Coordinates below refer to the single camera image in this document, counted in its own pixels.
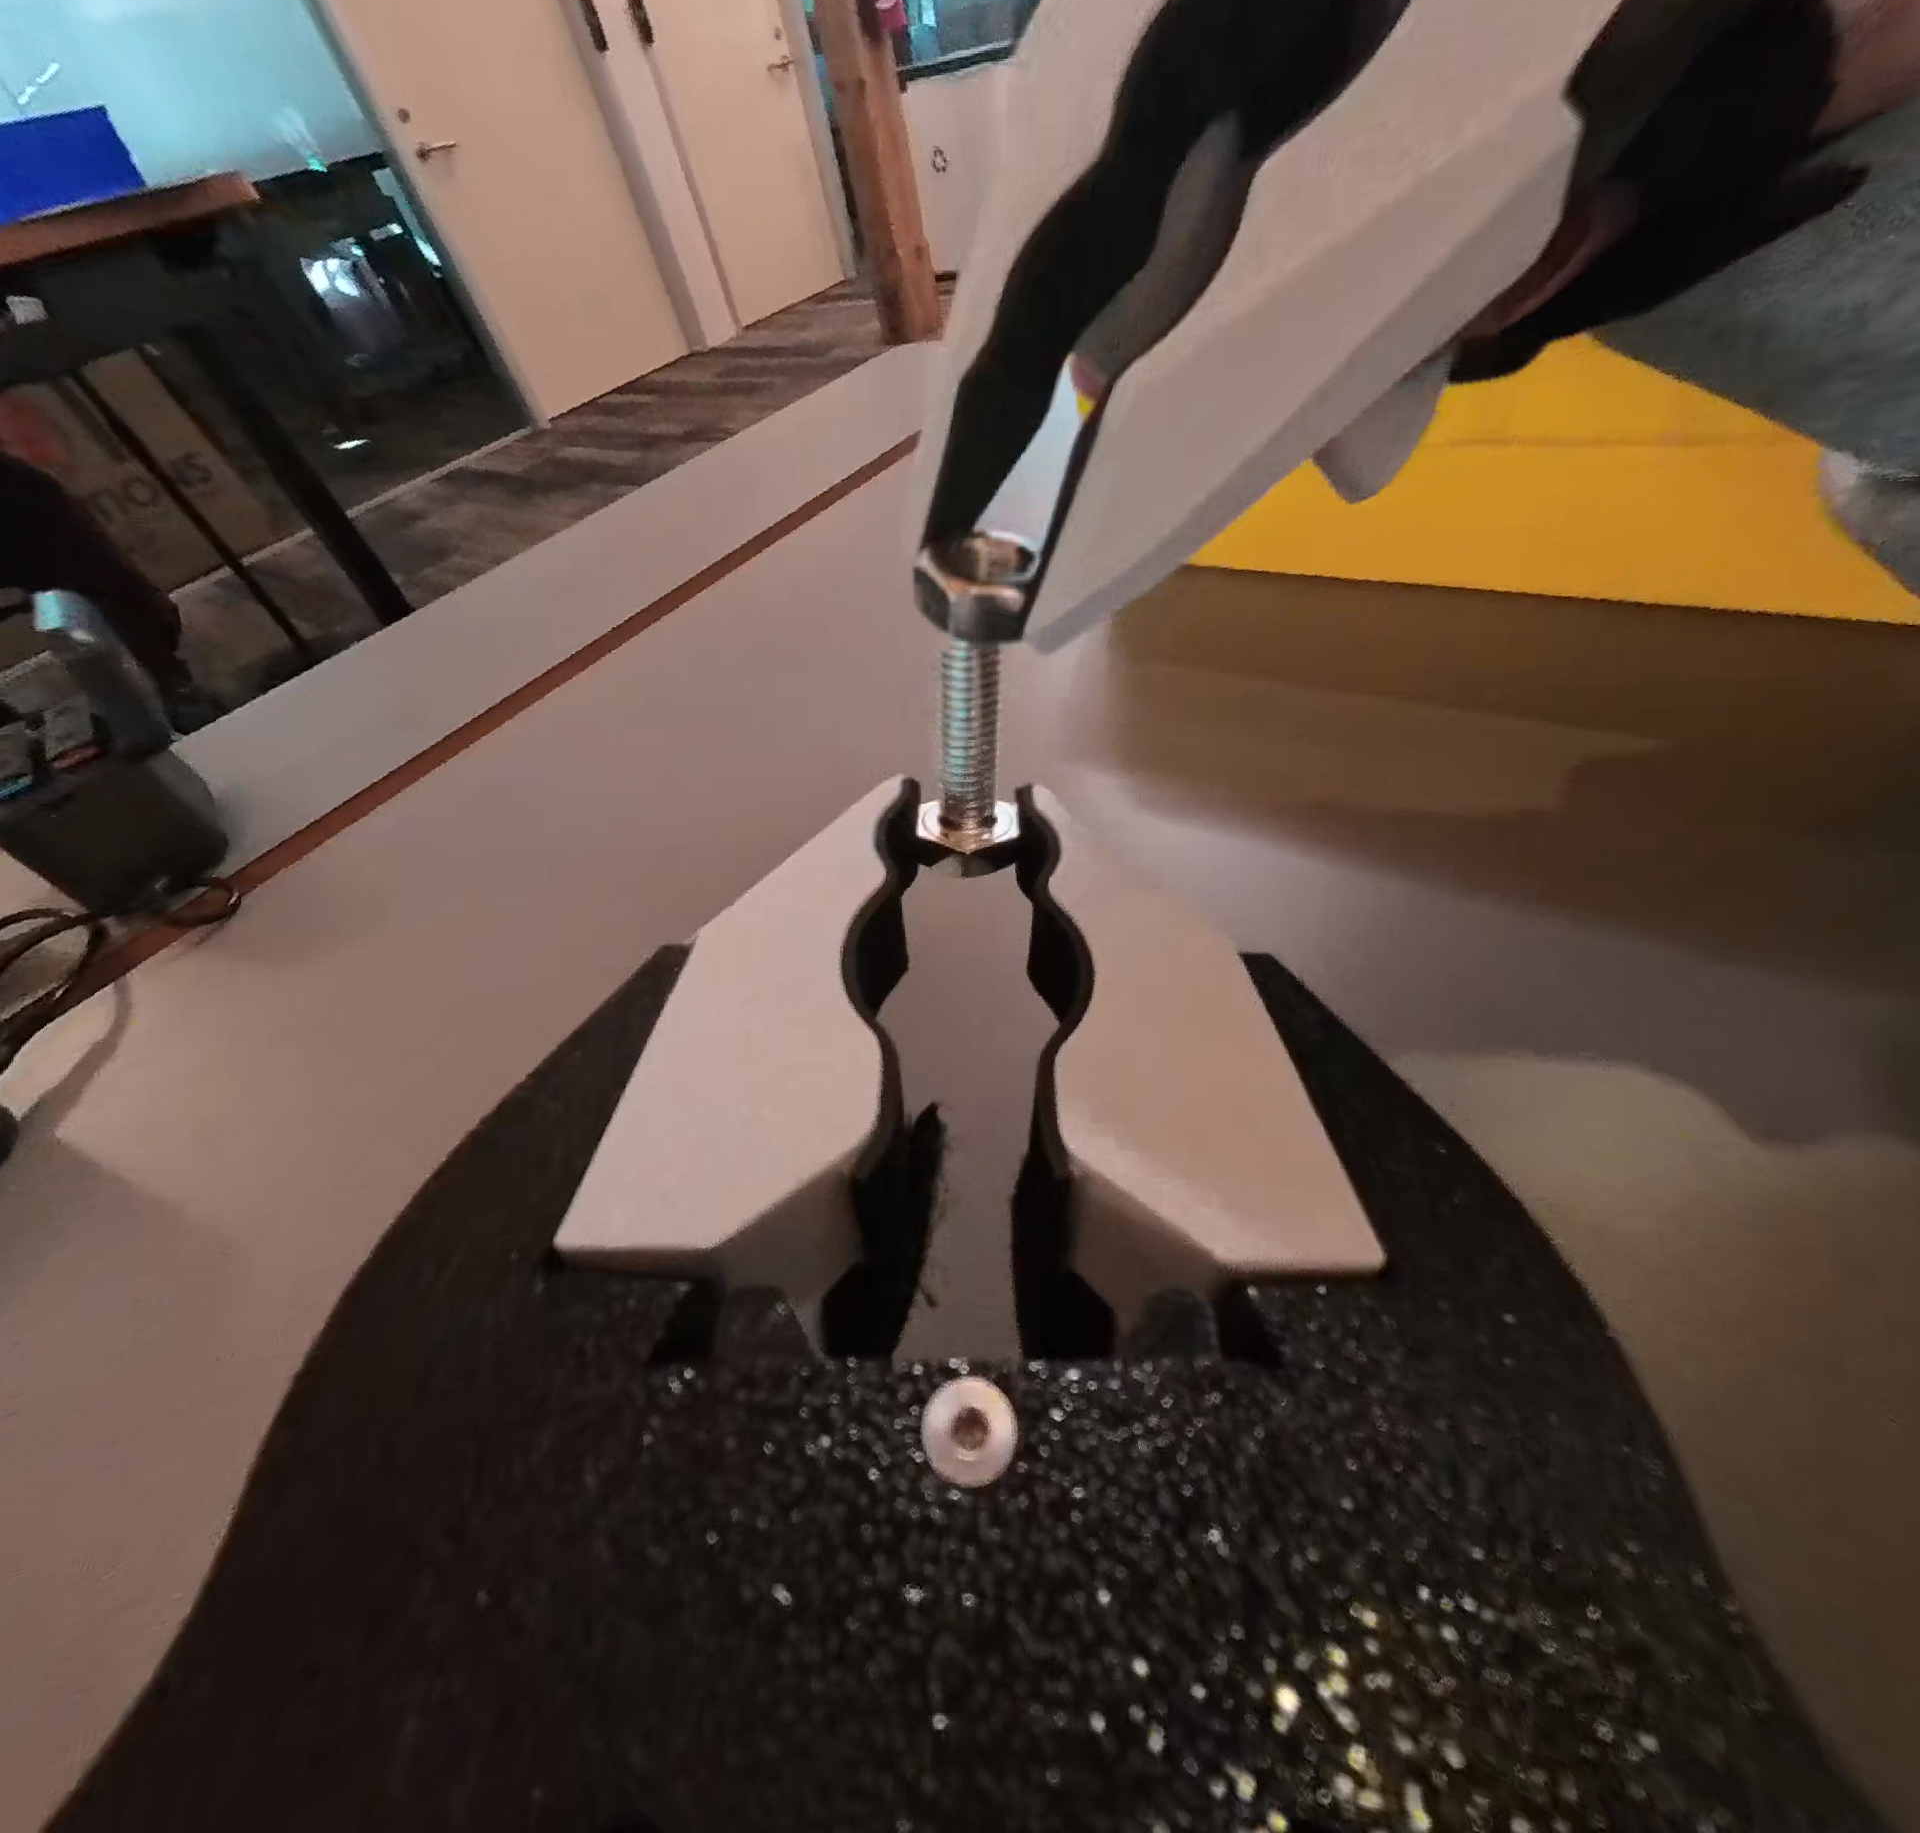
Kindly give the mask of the silver hex bolt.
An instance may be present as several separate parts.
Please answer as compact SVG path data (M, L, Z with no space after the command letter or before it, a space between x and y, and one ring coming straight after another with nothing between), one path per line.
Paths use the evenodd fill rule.
M938 793L959 816L997 801L1000 649L1023 632L1041 552L1020 536L975 529L915 562L915 602L944 646L938 666Z

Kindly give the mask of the silver hex nut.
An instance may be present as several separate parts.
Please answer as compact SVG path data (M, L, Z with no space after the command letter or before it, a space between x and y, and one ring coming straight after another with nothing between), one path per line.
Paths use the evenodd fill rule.
M1018 862L1020 810L999 800L987 813L959 816L929 800L915 813L912 846L915 864L932 875L957 882L991 876Z

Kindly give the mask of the cardboard box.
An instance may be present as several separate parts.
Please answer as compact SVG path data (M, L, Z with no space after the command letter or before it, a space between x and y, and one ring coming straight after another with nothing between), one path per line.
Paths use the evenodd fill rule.
M268 549L288 529L284 506L264 497L141 351L7 387L2 446L55 475L164 591L220 565L212 537L182 501L236 556Z

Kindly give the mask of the white door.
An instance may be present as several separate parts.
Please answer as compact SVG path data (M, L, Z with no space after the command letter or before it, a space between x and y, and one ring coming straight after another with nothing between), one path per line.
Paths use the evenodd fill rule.
M685 354L563 0L314 0L536 423Z
M749 327L844 277L779 0L637 0L732 322Z

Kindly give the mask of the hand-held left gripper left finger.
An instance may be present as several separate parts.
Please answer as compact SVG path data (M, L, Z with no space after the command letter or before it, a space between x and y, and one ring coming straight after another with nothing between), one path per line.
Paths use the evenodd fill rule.
M899 1053L912 779L697 931L553 1240L568 1264L769 1290L828 1357L898 1351L929 1225Z

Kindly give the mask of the wooden top side table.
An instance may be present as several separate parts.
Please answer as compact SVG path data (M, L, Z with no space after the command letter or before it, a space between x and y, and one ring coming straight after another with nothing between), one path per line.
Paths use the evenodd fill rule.
M180 349L372 621L391 625L413 605L231 351L226 251L258 203L253 180L231 170L7 222L2 387L79 382L99 359L152 346Z

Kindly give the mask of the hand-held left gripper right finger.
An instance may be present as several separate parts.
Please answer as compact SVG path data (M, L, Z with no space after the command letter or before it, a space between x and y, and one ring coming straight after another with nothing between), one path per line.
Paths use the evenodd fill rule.
M1386 1249L1232 939L1018 793L1023 973L1053 1017L1011 1200L1026 1357L1108 1357L1163 1293L1374 1278Z

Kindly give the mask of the yellow plastic bin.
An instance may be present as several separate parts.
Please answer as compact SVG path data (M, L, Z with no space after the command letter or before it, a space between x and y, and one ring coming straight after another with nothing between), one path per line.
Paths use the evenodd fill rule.
M1814 444L1592 339L1452 387L1372 501L1314 468L1195 567L1915 625L1915 599L1828 519Z

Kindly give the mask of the wooden support post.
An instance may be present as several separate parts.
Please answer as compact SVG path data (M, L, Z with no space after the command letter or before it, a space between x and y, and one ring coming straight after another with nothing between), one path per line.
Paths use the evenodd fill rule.
M940 333L943 311L895 54L869 0L812 3L880 335L889 343L929 341Z

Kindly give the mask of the blue board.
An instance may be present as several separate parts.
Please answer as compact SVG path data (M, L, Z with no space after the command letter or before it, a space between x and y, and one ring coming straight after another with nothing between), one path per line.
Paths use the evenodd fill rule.
M107 104L2 122L2 224L148 186Z

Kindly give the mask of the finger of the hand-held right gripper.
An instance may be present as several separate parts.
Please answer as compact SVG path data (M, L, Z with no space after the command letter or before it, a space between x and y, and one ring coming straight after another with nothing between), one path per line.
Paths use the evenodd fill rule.
M1202 551L1533 262L1579 124L1566 86L1621 0L1408 0L1317 119L1251 178L1185 318L1117 376L1023 641L1059 649Z
M999 162L947 331L922 571L1043 573L985 515L1056 383L1093 407L1192 311L1259 165L1319 119L1410 0L1026 0Z

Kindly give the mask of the white recycling bin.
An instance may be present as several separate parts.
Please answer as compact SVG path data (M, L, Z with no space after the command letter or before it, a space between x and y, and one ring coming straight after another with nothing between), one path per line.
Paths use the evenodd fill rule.
M901 116L922 203L932 272L957 277L997 167L1009 54L912 66Z

